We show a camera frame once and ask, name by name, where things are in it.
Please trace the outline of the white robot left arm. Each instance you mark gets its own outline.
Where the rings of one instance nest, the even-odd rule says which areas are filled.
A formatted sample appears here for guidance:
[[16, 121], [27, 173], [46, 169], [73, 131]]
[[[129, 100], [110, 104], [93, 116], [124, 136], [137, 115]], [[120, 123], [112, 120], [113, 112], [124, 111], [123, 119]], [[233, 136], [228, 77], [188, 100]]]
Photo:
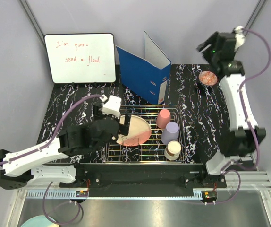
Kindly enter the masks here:
[[83, 155], [101, 150], [107, 143], [127, 136], [131, 115], [119, 118], [102, 116], [80, 126], [62, 130], [57, 137], [19, 152], [0, 150], [0, 187], [13, 190], [32, 183], [58, 182], [61, 187], [82, 187], [86, 183], [83, 167], [77, 164], [49, 166], [58, 159]]

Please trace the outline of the lavender cup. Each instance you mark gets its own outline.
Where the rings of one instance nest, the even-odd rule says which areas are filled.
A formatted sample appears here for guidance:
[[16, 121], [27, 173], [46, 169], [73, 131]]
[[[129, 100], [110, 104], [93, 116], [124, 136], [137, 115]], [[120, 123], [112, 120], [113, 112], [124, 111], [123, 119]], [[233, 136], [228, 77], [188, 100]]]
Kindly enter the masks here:
[[163, 130], [161, 141], [163, 144], [168, 145], [171, 141], [178, 139], [179, 125], [175, 122], [169, 122]]

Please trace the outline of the beige brown cup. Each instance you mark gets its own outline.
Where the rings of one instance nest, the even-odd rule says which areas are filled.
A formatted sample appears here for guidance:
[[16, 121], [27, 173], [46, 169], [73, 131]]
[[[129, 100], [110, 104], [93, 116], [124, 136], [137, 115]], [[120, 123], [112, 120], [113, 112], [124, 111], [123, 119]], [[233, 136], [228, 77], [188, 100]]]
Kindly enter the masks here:
[[178, 141], [170, 141], [165, 150], [164, 155], [170, 161], [177, 160], [182, 150], [181, 144]]

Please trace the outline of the red blue patterned bowl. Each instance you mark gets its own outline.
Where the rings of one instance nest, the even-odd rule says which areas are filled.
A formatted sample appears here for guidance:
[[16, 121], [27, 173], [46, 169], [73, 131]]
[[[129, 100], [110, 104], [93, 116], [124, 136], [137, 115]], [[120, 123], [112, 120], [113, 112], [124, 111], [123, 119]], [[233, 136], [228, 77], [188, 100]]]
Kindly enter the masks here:
[[204, 87], [212, 87], [218, 83], [218, 77], [211, 71], [202, 71], [198, 79], [199, 83]]

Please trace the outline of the pink cup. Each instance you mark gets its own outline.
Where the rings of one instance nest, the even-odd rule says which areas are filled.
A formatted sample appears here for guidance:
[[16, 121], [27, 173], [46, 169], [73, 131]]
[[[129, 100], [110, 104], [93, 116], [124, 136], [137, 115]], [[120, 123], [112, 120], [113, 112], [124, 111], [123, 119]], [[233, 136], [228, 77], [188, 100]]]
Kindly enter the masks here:
[[171, 120], [171, 114], [168, 109], [161, 109], [156, 119], [156, 125], [160, 129], [164, 129]]

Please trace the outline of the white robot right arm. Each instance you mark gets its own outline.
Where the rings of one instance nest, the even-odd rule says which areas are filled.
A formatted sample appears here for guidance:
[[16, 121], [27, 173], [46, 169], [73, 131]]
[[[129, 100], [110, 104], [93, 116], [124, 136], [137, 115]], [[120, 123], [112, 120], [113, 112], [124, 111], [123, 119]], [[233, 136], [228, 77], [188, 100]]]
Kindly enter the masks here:
[[245, 83], [249, 80], [241, 61], [235, 60], [239, 47], [245, 42], [243, 28], [231, 33], [213, 33], [197, 50], [210, 64], [218, 77], [219, 85], [229, 113], [229, 133], [218, 141], [219, 150], [205, 164], [206, 171], [199, 175], [199, 183], [210, 187], [215, 175], [220, 175], [241, 157], [256, 152], [256, 164], [260, 159], [260, 143], [266, 136], [251, 111]]

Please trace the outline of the wire dish rack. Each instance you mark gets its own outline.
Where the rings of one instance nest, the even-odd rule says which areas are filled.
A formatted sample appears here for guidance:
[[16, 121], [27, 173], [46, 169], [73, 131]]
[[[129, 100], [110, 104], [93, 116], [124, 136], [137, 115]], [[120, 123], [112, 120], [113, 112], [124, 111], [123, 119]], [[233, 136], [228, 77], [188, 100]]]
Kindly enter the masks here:
[[[157, 116], [162, 109], [170, 111], [171, 121], [178, 124], [177, 141], [181, 144], [181, 152], [177, 159], [165, 157], [166, 145], [161, 141], [163, 130], [157, 124]], [[186, 136], [182, 129], [182, 116], [177, 105], [123, 105], [120, 123], [124, 123], [125, 115], [131, 115], [129, 134], [119, 135], [116, 142], [106, 145], [101, 152], [104, 163], [183, 163], [186, 161]]]

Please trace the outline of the pink beige plate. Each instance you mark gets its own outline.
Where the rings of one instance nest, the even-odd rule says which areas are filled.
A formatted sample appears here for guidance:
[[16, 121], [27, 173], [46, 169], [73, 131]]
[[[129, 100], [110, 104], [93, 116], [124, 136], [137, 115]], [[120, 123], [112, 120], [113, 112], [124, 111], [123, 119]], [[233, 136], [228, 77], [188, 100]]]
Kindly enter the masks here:
[[151, 136], [152, 129], [149, 123], [143, 118], [131, 115], [129, 134], [119, 135], [117, 143], [119, 145], [134, 147], [144, 144]]

